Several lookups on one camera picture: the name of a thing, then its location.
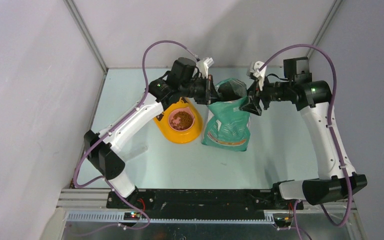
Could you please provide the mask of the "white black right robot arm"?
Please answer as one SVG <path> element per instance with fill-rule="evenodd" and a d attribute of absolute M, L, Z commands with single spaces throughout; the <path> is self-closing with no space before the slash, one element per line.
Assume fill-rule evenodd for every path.
<path fill-rule="evenodd" d="M 254 82 L 247 90 L 247 99 L 240 110 L 260 116 L 271 102 L 291 102 L 303 118 L 316 155 L 318 177 L 287 180 L 272 187 L 271 204 L 284 209 L 291 200 L 307 201 L 311 205 L 344 200 L 368 184 L 364 174 L 358 174 L 348 158 L 337 130 L 333 94 L 326 81 L 312 80 L 309 59 L 297 57 L 283 62 L 285 79 L 269 82 L 264 62 L 252 62 L 247 76 Z"/>

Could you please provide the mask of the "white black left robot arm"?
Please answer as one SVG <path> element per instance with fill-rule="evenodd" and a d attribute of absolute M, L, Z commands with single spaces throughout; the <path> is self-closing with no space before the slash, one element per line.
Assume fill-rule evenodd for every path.
<path fill-rule="evenodd" d="M 171 70 L 147 85 L 147 92 L 130 111 L 100 132 L 89 130 L 84 135 L 86 159 L 108 181 L 113 191 L 119 193 L 118 201 L 125 208 L 136 206 L 138 194 L 124 171 L 126 163 L 120 156 L 121 149 L 145 124 L 181 98 L 194 99 L 201 105 L 216 102 L 218 94 L 209 74 L 213 64 L 211 57 L 199 61 L 178 58 Z"/>

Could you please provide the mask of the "clear plastic food scoop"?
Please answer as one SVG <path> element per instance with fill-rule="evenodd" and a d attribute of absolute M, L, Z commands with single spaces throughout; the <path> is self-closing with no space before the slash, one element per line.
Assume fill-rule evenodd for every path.
<path fill-rule="evenodd" d="M 133 160 L 143 155 L 148 151 L 148 149 L 149 149 L 149 146 L 146 143 L 140 143 L 140 144 L 128 143 L 121 149 L 120 156 L 124 162 L 128 162 L 130 160 Z"/>

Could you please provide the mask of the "green white pet food bag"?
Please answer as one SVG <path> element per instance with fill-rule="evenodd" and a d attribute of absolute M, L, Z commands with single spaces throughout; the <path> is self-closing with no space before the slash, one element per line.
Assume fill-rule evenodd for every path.
<path fill-rule="evenodd" d="M 251 138 L 251 115 L 240 110 L 247 100 L 247 85 L 236 78 L 215 85 L 221 101 L 207 106 L 208 115 L 201 144 L 209 147 L 245 152 Z"/>

